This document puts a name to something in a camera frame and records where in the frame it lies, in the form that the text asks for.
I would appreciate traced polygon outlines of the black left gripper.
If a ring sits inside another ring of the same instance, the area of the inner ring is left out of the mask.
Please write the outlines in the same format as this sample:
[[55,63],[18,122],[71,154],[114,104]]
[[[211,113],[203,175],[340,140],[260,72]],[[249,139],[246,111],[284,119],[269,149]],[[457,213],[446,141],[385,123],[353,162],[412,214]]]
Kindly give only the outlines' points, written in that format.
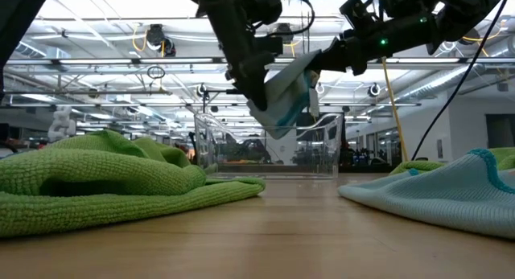
[[261,111],[267,110],[265,66],[274,61],[276,38],[257,38],[261,25],[270,25],[282,13],[280,0],[191,0],[196,15],[207,16],[232,70],[239,70],[237,89]]

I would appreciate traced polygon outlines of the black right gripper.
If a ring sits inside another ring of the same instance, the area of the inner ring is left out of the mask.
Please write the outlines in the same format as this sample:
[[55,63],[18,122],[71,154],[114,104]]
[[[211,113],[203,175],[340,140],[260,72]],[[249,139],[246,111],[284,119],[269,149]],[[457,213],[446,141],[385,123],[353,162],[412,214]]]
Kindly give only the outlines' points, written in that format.
[[392,56],[439,38],[435,0],[348,0],[340,13],[351,28],[309,63],[311,70],[363,74],[371,59]]

